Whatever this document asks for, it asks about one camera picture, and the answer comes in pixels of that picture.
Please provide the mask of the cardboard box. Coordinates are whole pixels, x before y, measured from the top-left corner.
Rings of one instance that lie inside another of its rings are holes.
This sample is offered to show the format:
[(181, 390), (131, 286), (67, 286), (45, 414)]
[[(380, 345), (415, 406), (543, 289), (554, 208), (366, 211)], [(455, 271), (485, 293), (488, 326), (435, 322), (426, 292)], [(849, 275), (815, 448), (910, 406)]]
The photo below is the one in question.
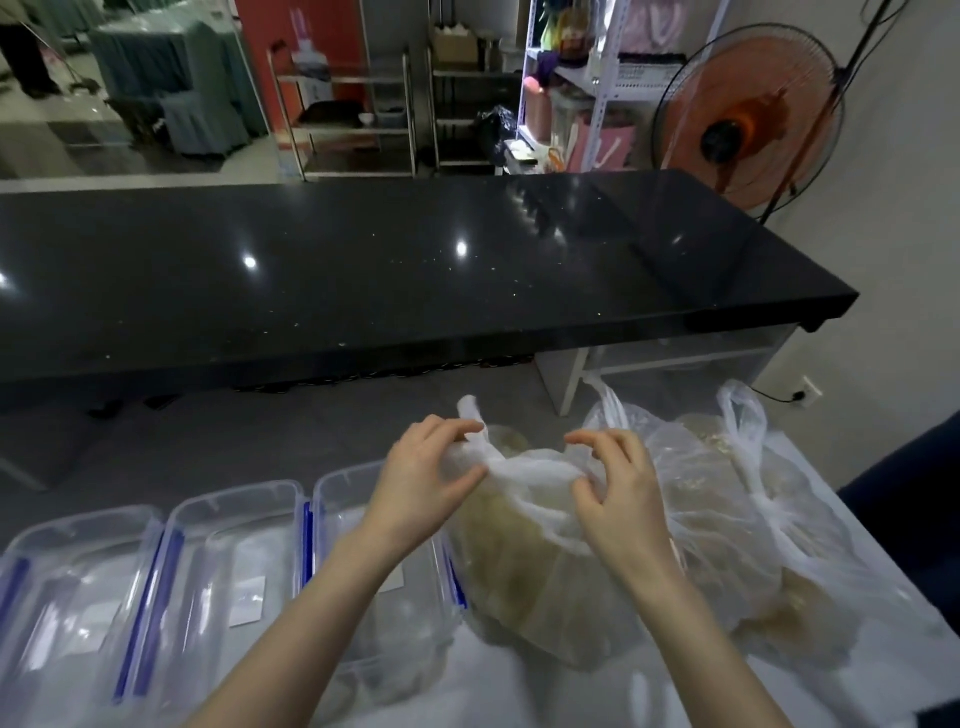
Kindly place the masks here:
[(477, 70), (480, 66), (479, 37), (462, 24), (432, 26), (430, 45), (434, 61), (441, 67)]

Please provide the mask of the pink paper bag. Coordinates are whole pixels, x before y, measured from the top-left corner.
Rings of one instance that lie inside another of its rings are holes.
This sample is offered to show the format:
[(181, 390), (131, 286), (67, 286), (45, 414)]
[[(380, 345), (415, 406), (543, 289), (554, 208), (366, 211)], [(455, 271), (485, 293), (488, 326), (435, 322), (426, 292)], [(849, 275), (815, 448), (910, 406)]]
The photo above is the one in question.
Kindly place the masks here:
[[(591, 170), (603, 172), (626, 170), (629, 167), (636, 131), (635, 124), (602, 128), (599, 131), (598, 148)], [(565, 149), (564, 171), (566, 173), (582, 172), (589, 135), (590, 127), (586, 118), (582, 115), (577, 116), (570, 127)]]

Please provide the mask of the black stone counter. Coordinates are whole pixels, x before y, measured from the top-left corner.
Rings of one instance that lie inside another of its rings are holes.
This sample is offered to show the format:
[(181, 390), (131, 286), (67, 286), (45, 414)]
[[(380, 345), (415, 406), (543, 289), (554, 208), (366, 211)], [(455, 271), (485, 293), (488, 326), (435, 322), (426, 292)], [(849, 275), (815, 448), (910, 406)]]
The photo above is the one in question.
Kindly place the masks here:
[(858, 292), (678, 169), (0, 195), (0, 412), (775, 326)]

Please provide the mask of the person's right hand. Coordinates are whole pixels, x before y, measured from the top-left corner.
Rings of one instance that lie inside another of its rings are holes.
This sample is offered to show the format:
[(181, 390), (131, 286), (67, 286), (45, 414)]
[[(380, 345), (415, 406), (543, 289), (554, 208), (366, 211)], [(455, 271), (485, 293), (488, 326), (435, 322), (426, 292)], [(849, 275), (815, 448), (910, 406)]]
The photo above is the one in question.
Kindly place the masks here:
[(599, 531), (582, 531), (593, 552), (636, 598), (646, 597), (679, 573), (666, 525), (662, 491), (651, 471), (637, 471), (627, 462), (611, 429), (579, 429), (565, 443), (587, 447), (604, 467), (606, 523)]

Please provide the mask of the white metal shelf rack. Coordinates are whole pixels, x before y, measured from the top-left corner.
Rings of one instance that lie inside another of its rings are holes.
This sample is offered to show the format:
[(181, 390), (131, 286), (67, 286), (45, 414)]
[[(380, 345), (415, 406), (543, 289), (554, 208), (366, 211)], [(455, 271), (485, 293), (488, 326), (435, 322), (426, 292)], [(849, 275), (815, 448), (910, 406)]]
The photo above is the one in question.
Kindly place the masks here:
[(589, 136), (582, 171), (591, 171), (602, 129), (634, 124), (637, 134), (637, 108), (653, 109), (662, 101), (611, 101), (618, 60), (664, 54), (689, 59), (719, 37), (732, 1), (524, 0), (516, 125), (517, 139), (529, 151), (522, 163), (529, 171), (565, 171), (570, 128), (583, 116)]

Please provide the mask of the white plastic basket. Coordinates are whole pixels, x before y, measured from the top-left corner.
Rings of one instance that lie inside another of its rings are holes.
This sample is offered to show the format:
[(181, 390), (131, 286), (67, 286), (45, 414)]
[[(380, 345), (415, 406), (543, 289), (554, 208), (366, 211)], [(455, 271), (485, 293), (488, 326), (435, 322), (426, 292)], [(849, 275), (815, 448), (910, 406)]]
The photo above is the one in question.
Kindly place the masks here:
[(609, 100), (617, 103), (659, 103), (687, 60), (684, 54), (619, 58)]

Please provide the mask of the steel shelf rack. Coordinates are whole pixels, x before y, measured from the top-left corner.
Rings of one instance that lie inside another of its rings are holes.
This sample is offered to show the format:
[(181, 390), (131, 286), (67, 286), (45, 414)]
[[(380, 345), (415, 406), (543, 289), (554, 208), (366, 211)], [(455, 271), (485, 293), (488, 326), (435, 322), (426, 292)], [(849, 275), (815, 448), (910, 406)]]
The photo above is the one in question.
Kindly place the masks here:
[(282, 119), (273, 137), (296, 179), (419, 175), (409, 47), (336, 65), (277, 40), (267, 64)]

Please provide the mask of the dark blue seat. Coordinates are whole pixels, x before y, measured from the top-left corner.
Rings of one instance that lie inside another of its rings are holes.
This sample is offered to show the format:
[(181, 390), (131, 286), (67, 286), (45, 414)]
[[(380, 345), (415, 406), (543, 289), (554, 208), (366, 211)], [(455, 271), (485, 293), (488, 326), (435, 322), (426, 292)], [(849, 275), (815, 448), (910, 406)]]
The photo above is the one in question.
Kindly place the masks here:
[(960, 410), (838, 496), (960, 635)]

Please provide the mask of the person's right forearm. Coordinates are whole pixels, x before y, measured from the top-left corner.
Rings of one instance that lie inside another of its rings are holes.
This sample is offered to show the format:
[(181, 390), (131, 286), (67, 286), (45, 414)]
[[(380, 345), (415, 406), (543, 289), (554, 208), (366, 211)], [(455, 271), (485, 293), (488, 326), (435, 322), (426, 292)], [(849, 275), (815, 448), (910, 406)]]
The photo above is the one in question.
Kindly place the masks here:
[(794, 728), (702, 594), (666, 564), (619, 579), (651, 634), (691, 728)]

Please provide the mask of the person's left hand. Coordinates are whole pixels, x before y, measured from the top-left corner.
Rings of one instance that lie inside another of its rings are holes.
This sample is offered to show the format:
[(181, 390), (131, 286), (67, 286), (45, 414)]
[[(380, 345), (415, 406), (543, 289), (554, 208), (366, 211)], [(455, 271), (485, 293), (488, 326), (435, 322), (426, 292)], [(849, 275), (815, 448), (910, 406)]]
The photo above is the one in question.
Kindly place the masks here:
[(381, 468), (361, 523), (362, 542), (386, 563), (399, 564), (434, 536), (462, 504), (445, 504), (441, 472), (445, 453), (467, 435), (483, 431), (472, 418), (430, 415), (411, 424)]

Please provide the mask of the orange standing fan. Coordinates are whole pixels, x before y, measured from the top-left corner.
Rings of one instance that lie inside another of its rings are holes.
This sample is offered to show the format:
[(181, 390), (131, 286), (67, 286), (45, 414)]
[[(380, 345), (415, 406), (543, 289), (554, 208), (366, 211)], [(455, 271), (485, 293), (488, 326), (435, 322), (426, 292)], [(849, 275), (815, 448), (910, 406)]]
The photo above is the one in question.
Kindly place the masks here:
[(654, 113), (654, 169), (678, 169), (756, 220), (795, 201), (843, 131), (845, 71), (807, 30), (757, 23), (690, 56)]

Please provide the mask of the black plastic bag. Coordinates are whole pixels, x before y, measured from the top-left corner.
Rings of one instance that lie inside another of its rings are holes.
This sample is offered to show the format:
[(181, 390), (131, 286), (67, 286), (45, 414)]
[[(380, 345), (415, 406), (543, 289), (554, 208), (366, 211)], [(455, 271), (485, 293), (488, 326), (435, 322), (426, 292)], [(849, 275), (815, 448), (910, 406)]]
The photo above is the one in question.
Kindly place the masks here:
[(471, 128), (486, 161), (494, 167), (505, 167), (509, 143), (518, 134), (514, 112), (503, 104), (497, 104), (479, 112)]

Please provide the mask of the clear container with blue clips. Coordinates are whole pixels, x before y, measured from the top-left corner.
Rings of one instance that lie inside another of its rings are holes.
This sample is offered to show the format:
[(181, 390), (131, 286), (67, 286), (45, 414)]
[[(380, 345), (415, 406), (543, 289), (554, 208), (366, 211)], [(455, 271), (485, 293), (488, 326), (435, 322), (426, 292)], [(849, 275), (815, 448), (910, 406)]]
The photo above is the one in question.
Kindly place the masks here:
[(0, 558), (0, 728), (116, 722), (164, 532), (133, 505), (17, 535)]
[[(301, 507), (299, 588), (306, 588), (335, 544), (362, 521), (382, 466), (374, 461), (346, 467), (317, 481)], [(378, 588), (311, 728), (344, 723), (427, 690), (446, 667), (465, 609), (444, 533), (438, 532)]]
[(128, 725), (182, 725), (299, 593), (308, 511), (293, 480), (174, 508), (117, 685)]

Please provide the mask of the clear plastic bag of food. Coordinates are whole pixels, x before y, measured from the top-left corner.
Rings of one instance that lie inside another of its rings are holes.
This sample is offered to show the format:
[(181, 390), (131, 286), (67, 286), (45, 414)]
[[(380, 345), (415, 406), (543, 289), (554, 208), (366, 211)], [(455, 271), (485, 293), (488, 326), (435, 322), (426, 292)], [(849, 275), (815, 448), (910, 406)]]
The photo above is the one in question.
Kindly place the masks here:
[(453, 443), (441, 472), (486, 476), (450, 517), (453, 568), (469, 606), (575, 670), (594, 670), (645, 640), (642, 621), (587, 542), (570, 485), (606, 494), (602, 463), (583, 445), (534, 449), (489, 424)]
[(766, 443), (768, 418), (755, 391), (728, 380), (717, 401), (722, 423), (707, 441), (733, 463), (783, 564), (777, 605), (740, 634), (783, 661), (835, 669), (849, 661), (867, 620), (920, 633), (936, 626), (918, 591), (861, 559), (846, 524), (808, 476)]
[(783, 586), (782, 558), (731, 459), (682, 424), (622, 402), (600, 376), (582, 380), (599, 396), (584, 427), (631, 431), (645, 446), (678, 562), (717, 622), (734, 632), (773, 608)]

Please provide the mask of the table with teal cloth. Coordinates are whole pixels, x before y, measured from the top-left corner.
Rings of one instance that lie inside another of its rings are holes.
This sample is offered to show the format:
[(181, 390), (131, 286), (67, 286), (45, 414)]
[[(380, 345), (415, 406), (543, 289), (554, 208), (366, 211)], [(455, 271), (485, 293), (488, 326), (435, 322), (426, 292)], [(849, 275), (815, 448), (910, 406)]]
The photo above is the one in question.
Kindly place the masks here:
[(130, 132), (161, 125), (176, 154), (227, 158), (269, 135), (233, 18), (183, 0), (90, 30), (105, 99)]

